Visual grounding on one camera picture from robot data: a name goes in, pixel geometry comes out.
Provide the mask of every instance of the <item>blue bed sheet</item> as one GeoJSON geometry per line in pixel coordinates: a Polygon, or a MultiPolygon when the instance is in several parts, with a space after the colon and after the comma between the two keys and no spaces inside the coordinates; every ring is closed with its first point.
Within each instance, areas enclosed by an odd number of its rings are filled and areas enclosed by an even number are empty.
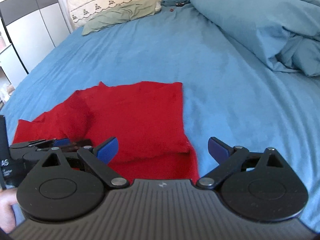
{"type": "Polygon", "coordinates": [[[210,136],[256,152],[276,147],[310,194],[302,221],[320,232],[320,77],[272,72],[192,5],[172,8],[85,37],[74,31],[1,111],[9,141],[18,119],[31,121],[99,81],[182,82],[185,133],[200,175],[217,165],[210,136]]]}

